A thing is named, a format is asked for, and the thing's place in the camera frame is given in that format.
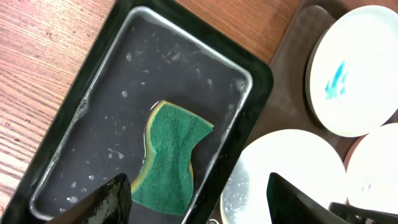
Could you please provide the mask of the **white plate blue stain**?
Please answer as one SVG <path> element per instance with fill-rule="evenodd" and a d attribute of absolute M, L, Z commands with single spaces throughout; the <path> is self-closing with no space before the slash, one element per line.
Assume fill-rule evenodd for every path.
<path fill-rule="evenodd" d="M 313 51 L 306 80 L 313 112 L 332 133 L 358 137 L 397 110 L 397 13 L 362 6 L 339 18 Z"/>

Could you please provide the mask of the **green yellow sponge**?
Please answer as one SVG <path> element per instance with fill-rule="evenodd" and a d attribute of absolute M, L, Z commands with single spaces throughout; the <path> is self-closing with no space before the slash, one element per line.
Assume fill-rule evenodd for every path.
<path fill-rule="evenodd" d="M 185 108 L 158 102 L 145 127 L 146 155 L 131 184 L 132 201 L 156 212 L 183 215 L 194 190 L 192 151 L 213 127 Z"/>

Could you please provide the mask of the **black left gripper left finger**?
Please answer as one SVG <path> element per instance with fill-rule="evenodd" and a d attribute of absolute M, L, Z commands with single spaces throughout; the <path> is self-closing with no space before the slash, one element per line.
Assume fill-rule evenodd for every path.
<path fill-rule="evenodd" d="M 120 173 L 46 224 L 125 224 L 131 206 L 130 182 Z"/>

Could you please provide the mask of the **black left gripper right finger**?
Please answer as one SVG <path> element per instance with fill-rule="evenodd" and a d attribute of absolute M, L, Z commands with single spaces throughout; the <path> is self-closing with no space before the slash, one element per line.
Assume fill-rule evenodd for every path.
<path fill-rule="evenodd" d="M 269 176 L 267 201 L 272 224 L 347 224 L 275 172 Z"/>

